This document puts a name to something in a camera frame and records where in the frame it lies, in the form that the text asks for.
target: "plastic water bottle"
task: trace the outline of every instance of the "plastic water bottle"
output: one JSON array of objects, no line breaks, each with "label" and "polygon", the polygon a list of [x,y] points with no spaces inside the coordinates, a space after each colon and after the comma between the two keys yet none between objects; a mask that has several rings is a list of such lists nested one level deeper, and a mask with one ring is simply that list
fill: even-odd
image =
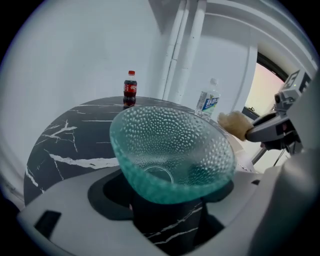
[{"label": "plastic water bottle", "polygon": [[201,91],[198,104],[196,105],[195,114],[198,117],[209,121],[219,98],[220,93],[218,92],[218,80],[211,78],[210,84]]}]

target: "green glass bowl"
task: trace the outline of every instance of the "green glass bowl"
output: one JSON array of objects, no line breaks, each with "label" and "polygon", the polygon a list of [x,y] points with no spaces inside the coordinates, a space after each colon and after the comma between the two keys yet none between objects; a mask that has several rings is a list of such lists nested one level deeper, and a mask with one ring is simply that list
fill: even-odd
[{"label": "green glass bowl", "polygon": [[135,106],[120,112],[110,139],[133,189],[158,204],[210,194],[233,177],[235,155],[214,126],[183,110]]}]

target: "pipe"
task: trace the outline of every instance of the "pipe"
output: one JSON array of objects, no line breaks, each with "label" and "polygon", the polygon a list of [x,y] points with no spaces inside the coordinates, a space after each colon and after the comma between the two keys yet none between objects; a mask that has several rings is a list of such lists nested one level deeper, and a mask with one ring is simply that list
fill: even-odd
[{"label": "pipe", "polygon": [[172,26],[172,30],[169,38],[169,45],[165,54],[162,75],[161,75],[161,80],[159,85],[159,91],[157,96],[159,99],[163,99],[164,97],[166,82],[168,78],[168,72],[169,72],[171,60],[174,54],[174,49],[177,42],[180,25],[185,12],[185,7],[186,7],[186,0],[181,0],[175,15],[175,19],[173,22],[173,26]]},{"label": "pipe", "polygon": [[188,20],[188,16],[189,16],[189,11],[190,11],[190,0],[186,0],[185,9],[184,9],[183,17],[182,17],[182,22],[181,22],[181,26],[180,26],[180,29],[179,29],[178,37],[177,37],[177,40],[176,40],[176,43],[175,43],[173,57],[172,57],[172,60],[171,60],[171,65],[170,65],[170,68],[169,68],[169,73],[168,73],[168,77],[167,77],[166,84],[165,84],[165,89],[164,89],[163,99],[166,100],[166,101],[168,100],[168,96],[169,96],[169,92],[170,92],[170,89],[171,89],[172,80],[174,79],[174,74],[175,74],[176,65],[177,65],[177,61],[178,61],[178,57],[179,57],[179,52],[180,52],[182,39],[183,39],[184,34],[185,34],[186,24],[187,24],[187,20]]},{"label": "pipe", "polygon": [[202,26],[204,24],[206,7],[207,0],[198,0],[190,38],[186,47],[186,53],[182,64],[182,70],[179,75],[177,90],[173,95],[173,101],[177,104],[181,103],[190,76],[191,67],[200,41]]}]

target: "dark liquid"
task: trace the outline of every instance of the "dark liquid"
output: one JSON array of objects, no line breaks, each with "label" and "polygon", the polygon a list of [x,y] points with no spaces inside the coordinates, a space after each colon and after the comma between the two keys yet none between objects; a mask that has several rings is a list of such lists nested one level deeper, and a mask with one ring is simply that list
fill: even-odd
[{"label": "dark liquid", "polygon": [[[124,81],[125,85],[129,86],[137,86],[137,81],[132,81],[132,80],[125,80]],[[123,92],[123,104],[126,106],[133,106],[136,104],[136,94],[137,92]]]}]

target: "red label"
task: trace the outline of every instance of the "red label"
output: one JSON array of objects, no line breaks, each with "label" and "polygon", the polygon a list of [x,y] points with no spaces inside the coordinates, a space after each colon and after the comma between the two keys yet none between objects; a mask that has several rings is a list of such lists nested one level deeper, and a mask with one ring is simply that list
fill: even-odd
[{"label": "red label", "polygon": [[137,85],[125,83],[123,91],[125,93],[136,93],[137,92]]}]

